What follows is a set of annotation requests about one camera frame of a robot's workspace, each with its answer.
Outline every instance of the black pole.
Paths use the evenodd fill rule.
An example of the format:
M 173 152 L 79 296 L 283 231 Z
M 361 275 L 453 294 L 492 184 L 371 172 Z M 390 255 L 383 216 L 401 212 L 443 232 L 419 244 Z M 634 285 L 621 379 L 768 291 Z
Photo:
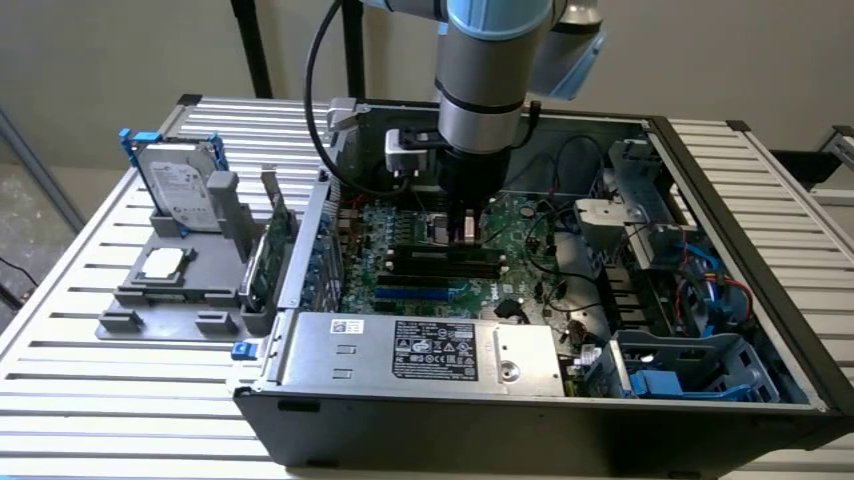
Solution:
M 258 28 L 258 15 L 255 14 L 255 0 L 231 0 L 231 9 L 238 19 L 246 63 L 250 66 L 253 88 L 258 98 L 273 98 L 273 85 L 270 84 L 270 72 L 267 71 L 267 59 L 265 58 L 265 42 Z
M 365 5 L 362 5 L 359 0 L 345 0 L 342 14 L 345 20 L 347 91 L 351 97 L 365 98 L 365 37 L 362 34 Z
M 24 307 L 24 302 L 15 296 L 10 289 L 0 283 L 0 302 L 6 303 L 12 311 L 18 312 Z

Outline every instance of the green circuit board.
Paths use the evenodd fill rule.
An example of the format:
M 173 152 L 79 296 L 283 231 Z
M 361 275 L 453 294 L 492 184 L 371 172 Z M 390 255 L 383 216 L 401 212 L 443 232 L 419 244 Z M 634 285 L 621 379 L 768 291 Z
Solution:
M 481 219 L 481 239 L 490 239 L 486 247 L 506 255 L 506 273 L 500 279 L 451 280 L 450 301 L 395 300 L 395 311 L 375 312 L 378 276 L 383 273 L 385 254 L 394 245 L 435 245 L 434 223 L 439 213 L 399 210 L 391 205 L 374 203 L 350 214 L 351 232 L 345 246 L 345 291 L 342 311 L 347 313 L 382 313 L 445 318 L 494 318 L 492 312 L 506 298 L 522 300 L 526 313 L 542 319 L 534 289 L 540 281 L 552 289 L 553 278 L 544 278 L 526 260 L 526 237 L 536 218 L 526 218 L 521 210 L 536 209 L 537 200 L 520 194 L 502 194 L 490 204 Z M 549 226 L 537 224 L 532 237 L 542 239 Z M 557 268 L 556 257 L 542 256 L 545 245 L 536 255 L 538 263 Z

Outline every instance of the floor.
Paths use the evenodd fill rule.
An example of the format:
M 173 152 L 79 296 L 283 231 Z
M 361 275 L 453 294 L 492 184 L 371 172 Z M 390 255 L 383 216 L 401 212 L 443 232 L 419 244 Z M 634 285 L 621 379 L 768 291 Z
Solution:
M 125 171 L 91 168 L 55 168 L 81 213 L 89 218 L 101 206 Z M 42 281 L 75 236 L 57 214 L 23 167 L 0 163 L 0 256 Z M 34 285 L 27 277 L 0 264 L 0 282 L 18 296 Z M 15 312 L 0 304 L 0 332 Z

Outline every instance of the gray wall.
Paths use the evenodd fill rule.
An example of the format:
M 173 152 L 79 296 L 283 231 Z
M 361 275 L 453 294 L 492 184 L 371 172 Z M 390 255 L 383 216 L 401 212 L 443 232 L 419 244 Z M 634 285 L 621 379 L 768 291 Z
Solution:
M 295 98 L 330 2 L 258 2 L 275 93 Z M 850 0 L 601 4 L 610 39 L 572 108 L 744 119 L 780 148 L 854 123 Z M 431 98 L 435 25 L 366 21 L 370 95 Z M 346 94 L 338 22 L 325 45 L 319 98 Z M 125 168 L 119 127 L 157 127 L 185 92 L 251 95 L 227 0 L 0 0 L 0 102 L 51 164 Z

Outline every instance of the white label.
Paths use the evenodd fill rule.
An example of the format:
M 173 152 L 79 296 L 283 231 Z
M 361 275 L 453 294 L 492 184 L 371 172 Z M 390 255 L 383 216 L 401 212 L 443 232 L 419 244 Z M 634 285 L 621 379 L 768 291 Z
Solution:
M 170 214 L 191 230 L 219 230 L 217 212 L 199 171 L 171 162 L 151 162 L 155 186 Z
M 365 320 L 355 318 L 337 318 L 333 320 L 330 333 L 349 333 L 362 335 L 365 332 Z

